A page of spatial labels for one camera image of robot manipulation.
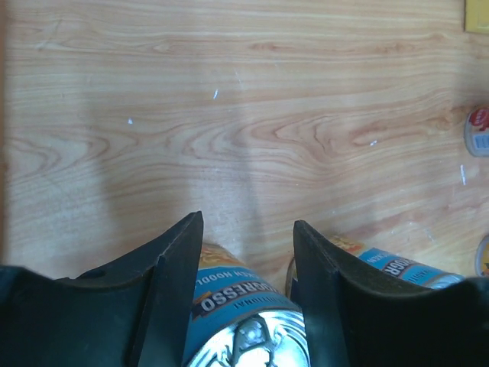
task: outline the wood grain surface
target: wood grain surface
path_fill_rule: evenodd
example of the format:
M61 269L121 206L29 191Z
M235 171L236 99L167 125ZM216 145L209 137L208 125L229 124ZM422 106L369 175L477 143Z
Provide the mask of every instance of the wood grain surface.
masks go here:
M7 3L3 260L76 276L193 210L282 288L295 219L474 274L489 37L461 0Z

